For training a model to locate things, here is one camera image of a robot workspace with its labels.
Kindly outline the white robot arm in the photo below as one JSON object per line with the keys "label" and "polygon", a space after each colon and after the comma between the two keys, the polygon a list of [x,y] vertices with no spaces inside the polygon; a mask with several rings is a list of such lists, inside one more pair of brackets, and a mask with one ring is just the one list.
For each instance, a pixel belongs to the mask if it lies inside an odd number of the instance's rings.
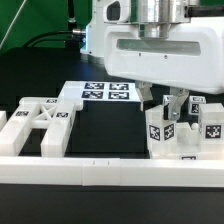
{"label": "white robot arm", "polygon": [[141,99],[153,84],[168,86],[167,118],[180,118],[191,90],[224,92],[224,6],[199,0],[93,0],[84,59],[111,76],[136,82]]}

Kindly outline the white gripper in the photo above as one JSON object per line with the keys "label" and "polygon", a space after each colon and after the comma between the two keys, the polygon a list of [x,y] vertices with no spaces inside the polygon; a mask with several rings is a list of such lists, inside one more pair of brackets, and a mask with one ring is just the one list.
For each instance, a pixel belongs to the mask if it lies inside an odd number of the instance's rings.
{"label": "white gripper", "polygon": [[112,76],[137,80],[141,111],[153,100],[151,83],[171,87],[164,107],[170,121],[180,118],[188,90],[224,92],[224,5],[110,0],[103,18],[105,68]]}

